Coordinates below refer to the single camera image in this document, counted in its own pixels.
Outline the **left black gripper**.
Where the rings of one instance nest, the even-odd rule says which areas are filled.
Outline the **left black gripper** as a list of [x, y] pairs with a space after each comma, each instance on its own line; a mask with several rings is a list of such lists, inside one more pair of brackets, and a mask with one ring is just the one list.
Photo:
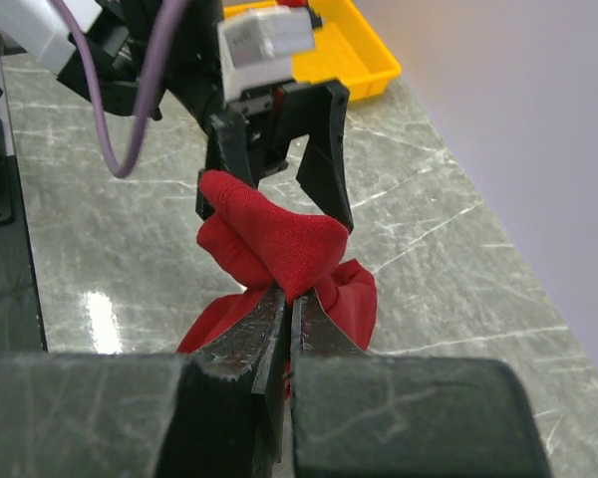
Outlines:
[[318, 84], [290, 80], [226, 101], [217, 35], [223, 19], [220, 1], [193, 1], [177, 14], [165, 74], [166, 88], [207, 137], [198, 180], [219, 170], [255, 188], [247, 150], [248, 119], [266, 120], [273, 105], [273, 147], [285, 155], [292, 140], [308, 137], [296, 179], [324, 214], [353, 230], [343, 146], [349, 90], [337, 79]]

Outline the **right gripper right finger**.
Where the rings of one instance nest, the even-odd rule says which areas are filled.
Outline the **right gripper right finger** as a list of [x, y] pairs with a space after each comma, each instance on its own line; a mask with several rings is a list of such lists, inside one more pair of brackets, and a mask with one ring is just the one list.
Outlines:
[[299, 477], [548, 477], [526, 391], [490, 358], [363, 352], [315, 294], [292, 311]]

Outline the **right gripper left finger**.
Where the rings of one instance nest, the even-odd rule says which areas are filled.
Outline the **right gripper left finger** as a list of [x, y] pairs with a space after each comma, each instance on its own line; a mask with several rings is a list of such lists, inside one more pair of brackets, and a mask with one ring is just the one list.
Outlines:
[[0, 356], [0, 477], [266, 477], [281, 452], [285, 299], [192, 354]]

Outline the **yellow plastic tray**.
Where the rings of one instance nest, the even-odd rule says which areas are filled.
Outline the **yellow plastic tray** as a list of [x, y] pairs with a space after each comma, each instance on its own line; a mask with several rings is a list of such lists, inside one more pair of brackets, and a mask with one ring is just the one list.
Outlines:
[[337, 79], [355, 101], [382, 94], [401, 73], [399, 62], [351, 1], [255, 2], [226, 8], [224, 19], [273, 6], [305, 8], [311, 18], [315, 48], [292, 57], [291, 80], [316, 84]]

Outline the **red t shirt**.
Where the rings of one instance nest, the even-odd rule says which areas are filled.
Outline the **red t shirt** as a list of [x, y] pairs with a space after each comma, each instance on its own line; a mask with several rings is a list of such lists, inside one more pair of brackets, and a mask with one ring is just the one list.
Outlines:
[[326, 315], [360, 349], [368, 348], [377, 319], [377, 286], [357, 260], [343, 259], [349, 233], [342, 224], [286, 210], [226, 172], [204, 173], [199, 187], [214, 212], [196, 242], [245, 290], [213, 300], [179, 352], [192, 353], [226, 332], [273, 285], [287, 303], [315, 290]]

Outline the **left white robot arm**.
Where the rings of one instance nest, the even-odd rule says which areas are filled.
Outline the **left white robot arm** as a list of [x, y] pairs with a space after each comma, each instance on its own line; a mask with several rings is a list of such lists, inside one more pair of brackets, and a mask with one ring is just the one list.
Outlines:
[[0, 1], [0, 33], [89, 101], [105, 163], [131, 174], [147, 125], [173, 95], [207, 138], [206, 170], [250, 186], [297, 173], [326, 215], [354, 225], [343, 137], [348, 89], [295, 78], [292, 58], [315, 46], [322, 18], [306, 1], [276, 1], [226, 17], [218, 1]]

